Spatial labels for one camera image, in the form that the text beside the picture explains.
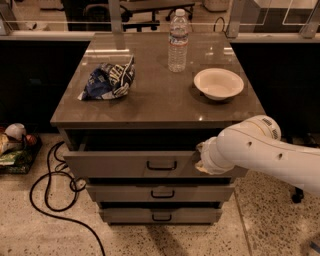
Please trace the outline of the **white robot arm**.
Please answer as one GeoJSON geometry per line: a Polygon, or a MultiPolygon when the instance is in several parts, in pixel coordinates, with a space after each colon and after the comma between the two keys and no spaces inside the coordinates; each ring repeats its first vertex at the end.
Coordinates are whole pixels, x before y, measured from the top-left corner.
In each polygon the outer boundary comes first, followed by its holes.
{"type": "Polygon", "coordinates": [[[195,167],[210,175],[235,166],[252,169],[319,196],[320,149],[288,144],[280,137],[280,127],[271,117],[251,117],[199,143],[195,167]]]}

